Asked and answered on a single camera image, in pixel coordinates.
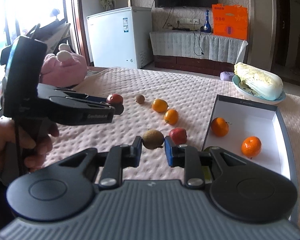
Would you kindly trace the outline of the person left hand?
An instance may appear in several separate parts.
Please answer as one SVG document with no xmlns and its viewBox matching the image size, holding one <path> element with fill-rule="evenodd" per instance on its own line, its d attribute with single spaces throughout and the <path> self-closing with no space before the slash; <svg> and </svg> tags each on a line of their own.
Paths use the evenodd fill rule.
<svg viewBox="0 0 300 240">
<path fill-rule="evenodd" d="M 19 130 L 19 145 L 23 149 L 35 150 L 35 154 L 25 158 L 24 164 L 31 171 L 42 167 L 46 155 L 52 150 L 51 137 L 58 137 L 59 130 L 56 124 L 52 124 L 48 129 L 48 135 L 34 141 L 21 127 Z M 0 173 L 4 168 L 5 150 L 8 143 L 15 143 L 15 123 L 11 119 L 0 120 Z"/>
</svg>

